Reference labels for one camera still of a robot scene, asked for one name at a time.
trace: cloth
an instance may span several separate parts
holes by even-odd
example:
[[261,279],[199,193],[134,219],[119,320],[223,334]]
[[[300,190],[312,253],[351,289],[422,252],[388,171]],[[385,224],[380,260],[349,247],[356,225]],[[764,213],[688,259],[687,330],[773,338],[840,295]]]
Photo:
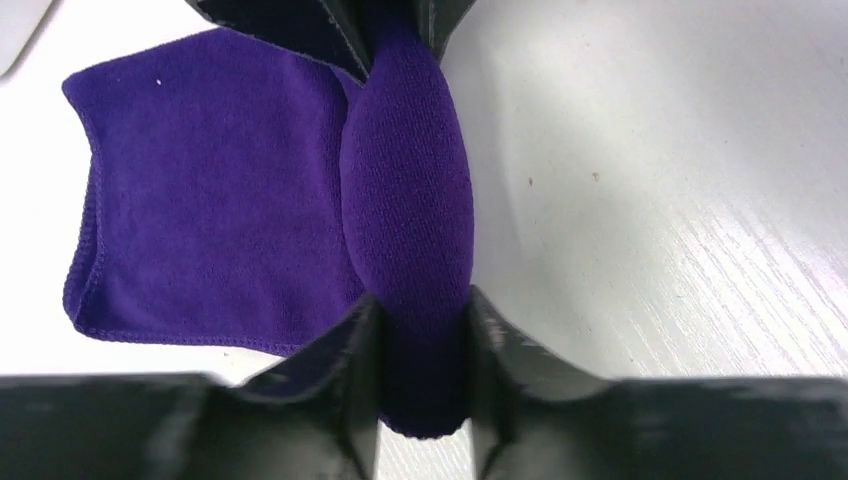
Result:
[[365,291],[389,314],[384,419],[467,414],[473,207],[447,84],[406,25],[371,78],[227,30],[68,78],[92,150],[64,305],[102,340],[290,355]]

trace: white surface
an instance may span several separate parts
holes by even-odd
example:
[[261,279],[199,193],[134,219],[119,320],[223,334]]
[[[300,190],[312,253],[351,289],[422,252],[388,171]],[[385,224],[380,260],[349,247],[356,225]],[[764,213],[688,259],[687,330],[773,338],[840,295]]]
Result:
[[0,0],[0,75],[15,63],[53,0]]
[[[596,373],[845,375],[846,26],[838,0],[479,0],[443,64],[475,281]],[[176,0],[66,2],[0,84],[0,374],[272,361],[90,341],[60,305],[89,160],[60,82],[205,27]],[[468,453],[384,437],[380,478],[467,479]]]

